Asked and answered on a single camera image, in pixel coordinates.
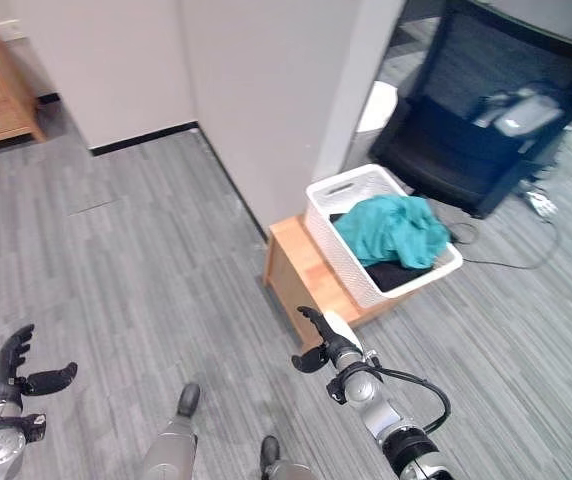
teal towel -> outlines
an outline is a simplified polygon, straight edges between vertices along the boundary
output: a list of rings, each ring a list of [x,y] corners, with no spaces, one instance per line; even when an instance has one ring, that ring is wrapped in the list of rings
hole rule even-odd
[[[449,239],[421,197],[377,195],[333,225],[364,267],[399,261],[406,268],[430,268]]]

floor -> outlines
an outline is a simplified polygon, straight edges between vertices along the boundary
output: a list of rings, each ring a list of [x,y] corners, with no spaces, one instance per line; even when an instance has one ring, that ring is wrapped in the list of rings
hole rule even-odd
[[[34,322],[23,373],[80,368],[68,390],[26,400],[49,426],[20,478],[135,479],[190,380],[204,392],[196,479],[259,478],[269,433],[320,478],[391,478],[326,396],[330,370],[290,366],[298,343],[261,285],[265,244],[202,135],[93,158],[60,104],[42,115],[47,143],[0,149],[0,344]],[[460,478],[572,479],[572,133],[560,160],[547,186],[563,240],[547,265],[465,264],[358,331],[385,366],[448,392],[432,437]],[[551,241],[512,198],[473,223],[469,258],[528,263]],[[439,414],[430,393],[389,385],[421,424]]]

plastic basket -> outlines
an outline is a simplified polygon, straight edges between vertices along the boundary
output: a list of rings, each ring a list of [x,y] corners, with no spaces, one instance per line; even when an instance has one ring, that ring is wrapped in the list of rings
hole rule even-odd
[[[335,230],[329,216],[333,213],[346,213],[357,202],[375,195],[390,194],[406,196],[384,168],[372,164],[326,178],[306,189],[308,197],[304,218],[306,229],[341,282],[363,308],[372,307],[423,287],[448,275],[463,262],[461,254],[449,243],[436,259],[430,272],[393,290],[382,292]]]

white wall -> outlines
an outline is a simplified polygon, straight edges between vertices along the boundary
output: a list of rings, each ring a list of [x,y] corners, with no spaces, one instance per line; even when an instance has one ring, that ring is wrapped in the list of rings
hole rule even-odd
[[[199,123],[260,224],[339,170],[402,0],[185,0]]]
[[[572,38],[572,0],[487,0],[485,3],[532,25]]]
[[[195,120],[179,1],[15,0],[88,147]]]

